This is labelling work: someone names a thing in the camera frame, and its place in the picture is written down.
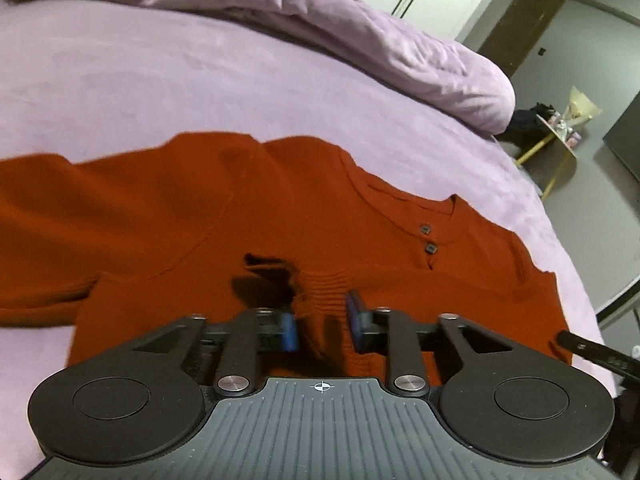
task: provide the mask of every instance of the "ribbed rubber surface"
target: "ribbed rubber surface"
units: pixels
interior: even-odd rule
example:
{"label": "ribbed rubber surface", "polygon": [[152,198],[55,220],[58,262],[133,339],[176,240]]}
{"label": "ribbed rubber surface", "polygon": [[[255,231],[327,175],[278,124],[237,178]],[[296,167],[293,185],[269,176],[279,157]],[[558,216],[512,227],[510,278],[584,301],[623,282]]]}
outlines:
{"label": "ribbed rubber surface", "polygon": [[371,379],[269,379],[251,397],[220,402],[199,434],[174,451],[124,467],[49,460],[47,480],[611,480],[591,458],[519,467],[459,444],[421,400]]}

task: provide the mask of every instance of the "small table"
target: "small table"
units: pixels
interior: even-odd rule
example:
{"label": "small table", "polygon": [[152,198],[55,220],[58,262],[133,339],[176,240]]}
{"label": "small table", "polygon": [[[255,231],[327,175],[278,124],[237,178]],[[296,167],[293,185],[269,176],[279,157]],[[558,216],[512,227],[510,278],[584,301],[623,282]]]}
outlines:
{"label": "small table", "polygon": [[556,181],[558,180],[558,176],[560,175],[560,173],[562,172],[562,168],[564,167],[564,165],[566,164],[566,162],[571,159],[572,157],[577,159],[578,157],[575,155],[574,150],[567,145],[566,141],[560,136],[560,134],[556,131],[556,129],[551,126],[551,124],[547,123],[542,117],[540,117],[539,115],[536,115],[536,119],[538,120],[538,122],[540,124],[542,124],[547,130],[550,131],[550,133],[548,134],[548,136],[546,136],[544,139],[540,140],[540,142],[538,142],[535,146],[533,146],[530,150],[526,151],[525,153],[523,153],[520,158],[518,158],[518,160],[516,160],[516,166],[522,166],[525,162],[527,162],[532,156],[534,156],[537,152],[539,152],[542,148],[544,148],[546,145],[548,145],[548,143],[550,143],[552,140],[559,140],[560,143],[564,146],[565,148],[565,152],[564,155],[562,156],[562,159],[560,160],[560,162],[558,163],[558,165],[556,166],[556,170],[554,171],[553,176],[551,177],[551,180],[549,181],[549,183],[546,185],[545,190],[542,192],[542,195],[540,196],[540,200],[544,200],[549,193],[551,193],[551,190],[554,188],[554,186],[556,185]]}

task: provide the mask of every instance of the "yellow table leg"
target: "yellow table leg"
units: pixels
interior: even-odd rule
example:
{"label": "yellow table leg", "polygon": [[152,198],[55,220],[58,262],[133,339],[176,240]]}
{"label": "yellow table leg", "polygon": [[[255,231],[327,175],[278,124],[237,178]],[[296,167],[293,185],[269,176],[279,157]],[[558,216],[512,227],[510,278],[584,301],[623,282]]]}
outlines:
{"label": "yellow table leg", "polygon": [[558,166],[556,167],[556,172],[554,173],[554,176],[551,177],[551,180],[549,181],[549,183],[546,185],[544,192],[542,193],[542,196],[540,197],[540,200],[544,200],[549,193],[551,193],[551,190],[554,188],[554,186],[556,185],[556,180],[558,180],[558,176],[560,176],[560,173],[562,171],[562,168],[564,167],[564,165],[566,164],[566,162],[572,157],[571,153],[569,152],[564,152],[564,155],[562,156],[562,160],[560,161],[560,163],[558,164]]}
{"label": "yellow table leg", "polygon": [[539,152],[542,148],[544,148],[548,143],[556,138],[555,134],[548,134],[544,139],[540,140],[533,148],[531,148],[528,152],[521,155],[518,160],[516,160],[516,166],[522,166],[525,162],[527,162],[532,156],[534,156],[537,152]]}

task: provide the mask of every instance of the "lavender bedsheet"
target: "lavender bedsheet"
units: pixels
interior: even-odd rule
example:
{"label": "lavender bedsheet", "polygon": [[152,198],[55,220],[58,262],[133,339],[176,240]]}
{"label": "lavender bedsheet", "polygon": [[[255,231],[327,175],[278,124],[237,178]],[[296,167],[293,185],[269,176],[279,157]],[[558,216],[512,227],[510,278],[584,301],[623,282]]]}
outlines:
{"label": "lavender bedsheet", "polygon": [[438,40],[360,0],[103,1],[218,12],[286,32],[491,134],[503,132],[513,113],[511,83],[491,61],[455,41]]}
{"label": "lavender bedsheet", "polygon": [[[0,9],[0,156],[73,161],[155,146],[185,130],[312,135],[393,186],[457,193],[552,270],[572,331],[601,340],[584,287],[534,189],[492,137],[326,54],[237,23],[87,0]],[[0,478],[41,456],[31,389],[63,365],[70,328],[0,329]],[[613,391],[612,378],[575,365]]]}

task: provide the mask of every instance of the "shirt sleeve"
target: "shirt sleeve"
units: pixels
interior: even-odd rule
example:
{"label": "shirt sleeve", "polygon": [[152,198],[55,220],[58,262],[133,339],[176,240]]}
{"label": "shirt sleeve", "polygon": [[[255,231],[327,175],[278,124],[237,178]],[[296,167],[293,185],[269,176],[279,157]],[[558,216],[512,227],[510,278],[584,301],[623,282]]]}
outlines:
{"label": "shirt sleeve", "polygon": [[216,224],[257,146],[238,134],[181,134],[82,164],[0,162],[0,324],[73,323],[101,274],[162,272]]}

